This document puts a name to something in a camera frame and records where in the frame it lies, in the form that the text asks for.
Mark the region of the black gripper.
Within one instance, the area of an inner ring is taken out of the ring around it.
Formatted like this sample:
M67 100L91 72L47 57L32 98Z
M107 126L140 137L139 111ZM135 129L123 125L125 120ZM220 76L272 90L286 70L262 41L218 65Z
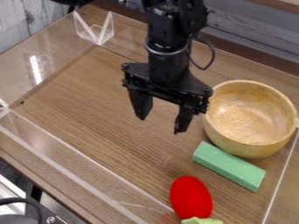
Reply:
M183 133L188 129L194 114L207 113L212 90L192 75L190 44L179 49L153 49L148 45L147 49L147 63L121 65L123 86L129 93L135 115L144 120L153 107L153 98L165 100L180 107L173 133Z

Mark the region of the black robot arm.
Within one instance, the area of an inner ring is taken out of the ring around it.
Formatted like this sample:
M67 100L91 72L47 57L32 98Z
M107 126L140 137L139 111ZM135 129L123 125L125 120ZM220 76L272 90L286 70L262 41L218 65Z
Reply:
M153 98L179 106L173 132L188 129L192 117L208 109L211 87L192 75L192 39L207 24L203 0L141 0L148 18L145 63L125 63L123 85L135 115L144 120Z

